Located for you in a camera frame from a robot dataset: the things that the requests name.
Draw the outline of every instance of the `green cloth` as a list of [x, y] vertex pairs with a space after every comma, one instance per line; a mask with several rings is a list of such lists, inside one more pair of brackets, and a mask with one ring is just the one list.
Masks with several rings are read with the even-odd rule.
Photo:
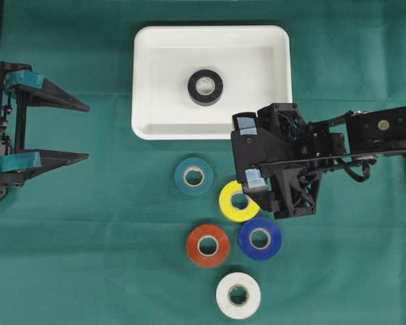
[[[317, 214], [276, 221], [280, 252], [249, 259], [217, 203], [235, 178], [229, 141], [131, 131], [133, 37], [151, 24], [283, 27], [294, 100], [312, 121], [406, 104], [406, 1], [6, 0], [0, 60], [32, 64], [91, 111], [28, 109], [27, 148], [90, 157], [0, 203], [0, 325], [232, 324], [215, 288], [234, 271], [262, 292], [243, 324], [406, 324], [406, 162], [380, 158], [362, 184], [324, 175]], [[215, 173], [198, 198], [173, 181], [189, 156]], [[208, 222], [231, 242], [215, 269], [185, 251]]]

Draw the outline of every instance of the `black tape roll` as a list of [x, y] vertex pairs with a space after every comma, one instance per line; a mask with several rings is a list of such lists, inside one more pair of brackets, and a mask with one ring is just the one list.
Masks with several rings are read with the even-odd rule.
[[[204, 78], [212, 79], [215, 84], [213, 91], [208, 94], [199, 93], [197, 91], [197, 82], [200, 79], [204, 80]], [[220, 99], [223, 92], [223, 80], [215, 71], [208, 69], [199, 70], [189, 78], [188, 92], [189, 96], [191, 96], [191, 99], [196, 104], [202, 106], [215, 104]]]

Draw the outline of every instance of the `teal tape roll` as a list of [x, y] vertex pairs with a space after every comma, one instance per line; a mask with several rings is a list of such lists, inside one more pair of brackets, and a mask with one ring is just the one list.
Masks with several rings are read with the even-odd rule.
[[[189, 172], [196, 171], [201, 174], [198, 184], [191, 184], [186, 176]], [[175, 183], [177, 188], [189, 196], [199, 196], [205, 193], [212, 185], [214, 173], [210, 165], [200, 158], [188, 158], [182, 161], [175, 171]]]
[[0, 157], [0, 172], [2, 173], [41, 166], [41, 154], [39, 151], [8, 154]]

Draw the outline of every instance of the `screw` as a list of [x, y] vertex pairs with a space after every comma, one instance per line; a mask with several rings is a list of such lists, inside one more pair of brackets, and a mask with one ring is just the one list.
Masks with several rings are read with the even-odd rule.
[[12, 107], [9, 105], [4, 105], [3, 108], [5, 109], [6, 114], [11, 114], [12, 113]]
[[380, 120], [378, 123], [378, 128], [381, 131], [386, 131], [390, 128], [390, 123], [387, 120]]

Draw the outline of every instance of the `yellow tape roll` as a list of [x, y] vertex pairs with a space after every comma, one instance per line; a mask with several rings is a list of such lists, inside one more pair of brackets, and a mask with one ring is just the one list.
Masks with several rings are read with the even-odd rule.
[[251, 200], [248, 196], [246, 197], [248, 200], [248, 205], [245, 209], [238, 209], [234, 207], [231, 203], [231, 198], [233, 195], [240, 193], [243, 193], [241, 184], [239, 184], [237, 181], [231, 181], [224, 186], [219, 194], [219, 207], [221, 208], [221, 211], [226, 218], [234, 222], [247, 221], [253, 218], [260, 210], [257, 203]]

